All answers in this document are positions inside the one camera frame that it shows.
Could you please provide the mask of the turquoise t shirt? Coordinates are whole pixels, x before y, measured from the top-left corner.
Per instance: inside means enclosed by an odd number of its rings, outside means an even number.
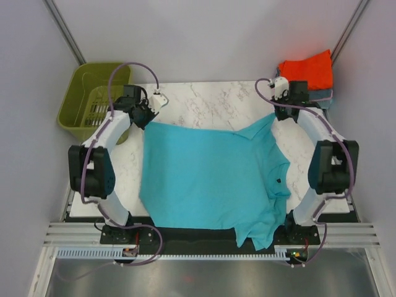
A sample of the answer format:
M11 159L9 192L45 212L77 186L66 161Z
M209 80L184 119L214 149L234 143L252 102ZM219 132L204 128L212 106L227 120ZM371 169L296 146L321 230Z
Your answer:
M239 131L151 123L144 132L139 197L164 228L235 231L268 248L283 224L290 163L272 134L270 114Z

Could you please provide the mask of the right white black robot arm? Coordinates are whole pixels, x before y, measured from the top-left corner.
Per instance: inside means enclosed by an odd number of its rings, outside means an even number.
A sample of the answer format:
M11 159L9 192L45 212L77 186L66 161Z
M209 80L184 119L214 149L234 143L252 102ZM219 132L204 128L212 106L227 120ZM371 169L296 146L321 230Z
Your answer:
M315 222L331 200L348 197L355 185L359 144L341 136L325 118L320 106L309 100L306 81L271 79L271 103L279 121L292 119L308 135L314 153L308 168L309 188L285 219L284 238L298 243L312 236Z

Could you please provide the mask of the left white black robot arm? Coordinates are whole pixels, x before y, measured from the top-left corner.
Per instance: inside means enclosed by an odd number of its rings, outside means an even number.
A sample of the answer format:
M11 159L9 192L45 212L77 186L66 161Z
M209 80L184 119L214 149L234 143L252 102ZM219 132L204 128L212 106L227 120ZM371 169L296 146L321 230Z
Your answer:
M108 108L103 122L92 136L68 150L71 189L80 194L83 204L95 205L105 220L101 244L135 242L132 215L115 191L116 175L110 155L132 124L144 129L157 114L144 88L125 85L123 95Z

